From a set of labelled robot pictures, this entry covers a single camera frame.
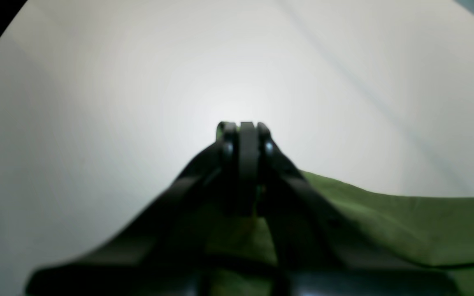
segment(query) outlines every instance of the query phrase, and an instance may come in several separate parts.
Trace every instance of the white wall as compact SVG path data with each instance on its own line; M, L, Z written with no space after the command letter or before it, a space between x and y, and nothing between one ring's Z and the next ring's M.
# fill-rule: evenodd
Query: white wall
M474 15L452 0L29 0L0 39L0 295L89 250L214 141L474 196Z

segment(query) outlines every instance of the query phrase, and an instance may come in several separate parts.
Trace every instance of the green fabric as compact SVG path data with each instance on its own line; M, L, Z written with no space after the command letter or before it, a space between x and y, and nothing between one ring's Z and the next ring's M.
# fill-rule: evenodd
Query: green fabric
M378 194L316 174L303 175L376 242L418 264L446 266L461 294L474 296L474 267L450 267L474 264L474 198ZM214 232L207 252L277 263L267 224L260 217L228 218ZM269 291L267 281L229 271L222 271L217 281L214 295L259 296Z

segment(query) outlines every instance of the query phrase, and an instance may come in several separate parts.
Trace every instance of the green cloth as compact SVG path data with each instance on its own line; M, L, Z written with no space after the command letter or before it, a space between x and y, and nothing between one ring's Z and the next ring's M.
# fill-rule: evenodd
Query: green cloth
M303 172L308 182L365 234L418 264L449 268L463 296L474 296L474 198L403 197L369 192ZM276 264L264 219L228 218L207 245L208 253L232 254ZM265 280L221 270L214 295L267 295Z

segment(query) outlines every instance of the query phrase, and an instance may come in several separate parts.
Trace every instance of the black mount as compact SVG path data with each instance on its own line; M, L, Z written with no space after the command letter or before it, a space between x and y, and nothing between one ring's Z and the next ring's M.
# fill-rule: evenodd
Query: black mount
M453 281L378 247L307 183L258 123L221 122L215 143L96 251L33 274L30 296L210 295L209 270L272 281L280 296L449 296ZM277 266L205 254L218 222L264 217Z

